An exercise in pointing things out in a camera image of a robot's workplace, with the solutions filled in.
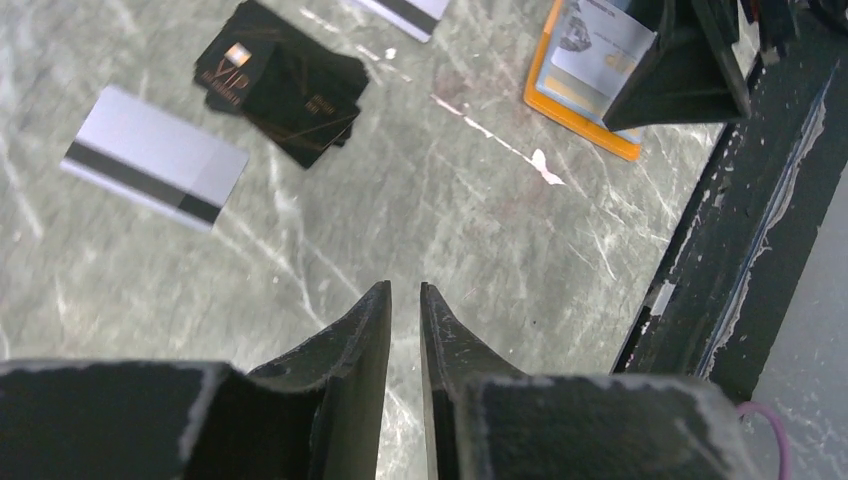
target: stack of black cards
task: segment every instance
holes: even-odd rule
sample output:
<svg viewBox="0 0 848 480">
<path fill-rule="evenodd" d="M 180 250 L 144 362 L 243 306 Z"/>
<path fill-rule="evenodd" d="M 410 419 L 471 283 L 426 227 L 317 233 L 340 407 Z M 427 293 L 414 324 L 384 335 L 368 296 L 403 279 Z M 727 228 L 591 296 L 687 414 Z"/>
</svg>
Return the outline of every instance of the stack of black cards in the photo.
<svg viewBox="0 0 848 480">
<path fill-rule="evenodd" d="M 333 53 L 262 4 L 240 4 L 195 64 L 214 111 L 243 115 L 303 168 L 343 146 L 368 85 L 365 66 Z"/>
</svg>

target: white label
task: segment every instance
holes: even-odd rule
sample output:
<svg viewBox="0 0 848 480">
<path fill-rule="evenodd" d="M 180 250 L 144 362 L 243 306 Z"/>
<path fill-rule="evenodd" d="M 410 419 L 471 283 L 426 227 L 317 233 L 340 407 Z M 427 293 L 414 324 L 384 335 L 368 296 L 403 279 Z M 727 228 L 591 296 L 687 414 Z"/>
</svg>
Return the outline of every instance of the white label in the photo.
<svg viewBox="0 0 848 480">
<path fill-rule="evenodd" d="M 654 32 L 605 0 L 570 0 L 552 63 L 615 98 L 654 41 Z"/>
</svg>

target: white card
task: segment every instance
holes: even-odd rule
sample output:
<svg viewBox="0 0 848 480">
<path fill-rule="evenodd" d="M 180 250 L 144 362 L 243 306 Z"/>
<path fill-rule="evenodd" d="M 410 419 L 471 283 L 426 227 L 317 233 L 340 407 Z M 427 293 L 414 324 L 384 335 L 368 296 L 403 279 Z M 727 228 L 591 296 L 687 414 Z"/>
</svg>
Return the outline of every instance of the white card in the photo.
<svg viewBox="0 0 848 480">
<path fill-rule="evenodd" d="M 247 159 L 246 151 L 110 85 L 60 167 L 208 231 Z"/>
<path fill-rule="evenodd" d="M 450 0 L 348 0 L 358 3 L 421 42 L 433 36 Z"/>
</svg>

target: marble surface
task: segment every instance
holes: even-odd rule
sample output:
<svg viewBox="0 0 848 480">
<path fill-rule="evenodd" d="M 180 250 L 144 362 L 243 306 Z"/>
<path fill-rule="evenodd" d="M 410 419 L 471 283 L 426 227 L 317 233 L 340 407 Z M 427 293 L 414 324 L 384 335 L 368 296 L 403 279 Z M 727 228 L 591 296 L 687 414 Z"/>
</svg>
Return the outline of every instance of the marble surface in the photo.
<svg viewBox="0 0 848 480">
<path fill-rule="evenodd" d="M 269 1 L 372 76 L 353 138 L 304 172 L 246 122 L 208 111 L 191 83 L 236 4 L 0 6 L 0 356 L 247 369 L 390 279 L 379 477 L 400 479 L 425 477 L 420 282 L 521 369 L 610 369 L 717 126 L 650 128 L 627 163 L 525 106 L 551 2 L 453 0 L 420 44 L 336 0 Z M 109 83 L 249 149 L 212 234 L 59 171 Z M 562 185 L 530 163 L 543 156 Z"/>
</svg>

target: black magnetic stripe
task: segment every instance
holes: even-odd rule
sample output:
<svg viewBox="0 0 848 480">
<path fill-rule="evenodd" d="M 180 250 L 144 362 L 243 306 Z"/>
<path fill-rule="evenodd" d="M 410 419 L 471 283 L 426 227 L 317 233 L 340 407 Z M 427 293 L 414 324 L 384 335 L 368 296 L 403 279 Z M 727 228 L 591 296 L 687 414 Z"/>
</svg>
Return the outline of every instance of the black magnetic stripe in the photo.
<svg viewBox="0 0 848 480">
<path fill-rule="evenodd" d="M 221 213 L 221 207 L 184 192 L 77 140 L 68 148 L 65 157 L 210 225 L 215 223 Z"/>
<path fill-rule="evenodd" d="M 420 30 L 424 31 L 424 33 L 432 35 L 433 31 L 436 30 L 436 24 L 439 23 L 438 19 L 431 17 L 429 13 L 421 10 L 406 0 L 374 1 L 400 15 L 404 20 L 415 25 Z"/>
</svg>

